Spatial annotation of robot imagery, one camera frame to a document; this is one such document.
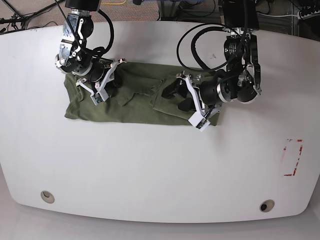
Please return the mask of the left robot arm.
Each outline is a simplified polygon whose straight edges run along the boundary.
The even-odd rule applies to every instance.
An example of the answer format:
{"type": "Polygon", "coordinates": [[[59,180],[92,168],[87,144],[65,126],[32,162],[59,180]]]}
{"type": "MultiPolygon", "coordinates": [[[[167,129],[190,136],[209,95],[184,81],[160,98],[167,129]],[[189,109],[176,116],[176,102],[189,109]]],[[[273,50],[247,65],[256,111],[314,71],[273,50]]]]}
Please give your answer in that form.
{"type": "Polygon", "coordinates": [[[259,30],[256,4],[253,0],[219,1],[221,22],[213,26],[205,23],[191,40],[191,54],[200,66],[196,72],[212,75],[211,80],[193,80],[190,75],[179,73],[167,86],[162,97],[172,99],[176,95],[184,100],[179,109],[194,111],[208,120],[223,103],[238,100],[252,102],[261,94],[261,66],[258,60],[258,41],[254,31],[259,30]],[[210,32],[228,32],[223,45],[225,62],[210,68],[201,59],[196,44],[200,37],[210,32]]]}

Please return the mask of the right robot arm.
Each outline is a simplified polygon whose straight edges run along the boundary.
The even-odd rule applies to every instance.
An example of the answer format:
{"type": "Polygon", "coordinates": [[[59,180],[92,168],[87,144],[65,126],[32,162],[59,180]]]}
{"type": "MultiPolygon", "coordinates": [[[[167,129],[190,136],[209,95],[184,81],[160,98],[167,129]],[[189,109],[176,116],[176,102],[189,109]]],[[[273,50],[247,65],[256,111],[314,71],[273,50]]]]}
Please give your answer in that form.
{"type": "Polygon", "coordinates": [[[116,68],[124,64],[124,58],[106,59],[103,56],[111,49],[114,38],[114,26],[111,19],[100,9],[99,0],[67,0],[65,7],[71,12],[64,14],[63,36],[56,55],[55,66],[64,74],[75,76],[76,87],[89,92],[95,105],[105,102],[111,94],[108,89],[119,88],[122,81],[116,76],[116,68]],[[94,31],[91,13],[97,12],[109,25],[109,43],[107,47],[87,48],[88,38],[94,31]]]}

